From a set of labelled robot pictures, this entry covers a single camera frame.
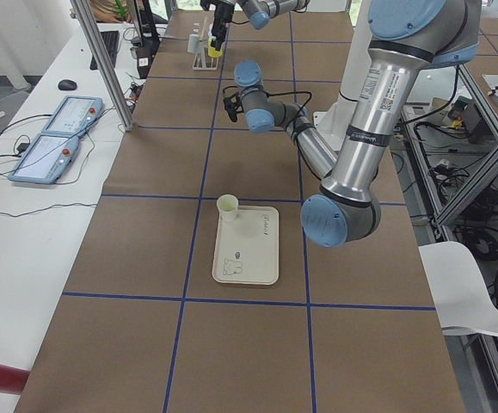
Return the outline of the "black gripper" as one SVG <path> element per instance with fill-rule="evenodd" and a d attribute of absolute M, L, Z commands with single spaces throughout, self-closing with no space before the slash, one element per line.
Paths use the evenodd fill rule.
<path fill-rule="evenodd" d="M 213 48 L 220 51 L 227 36 L 228 25 L 233 17 L 234 2 L 231 0 L 200 0 L 200 7 L 209 11 L 214 7 Z"/>

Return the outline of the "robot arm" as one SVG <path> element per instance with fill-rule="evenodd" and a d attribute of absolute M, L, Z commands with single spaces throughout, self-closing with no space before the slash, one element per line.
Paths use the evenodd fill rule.
<path fill-rule="evenodd" d="M 208 11 L 212 5 L 215 7 L 211 47 L 218 51 L 226 39 L 236 5 L 242 9 L 252 27 L 260 30 L 278 15 L 300 11 L 305 9 L 309 3 L 305 0 L 200 0 L 200 7 L 205 11 Z"/>
<path fill-rule="evenodd" d="M 313 243 L 337 247 L 378 228 L 381 212 L 371 184 L 403 105 L 421 71 L 475 57 L 481 12 L 478 1 L 372 1 L 361 8 L 356 27 L 370 31 L 370 65 L 339 151 L 299 105 L 270 99 L 254 60 L 237 64 L 234 78 L 249 130 L 284 129 L 321 181 L 319 194 L 301 208 Z"/>

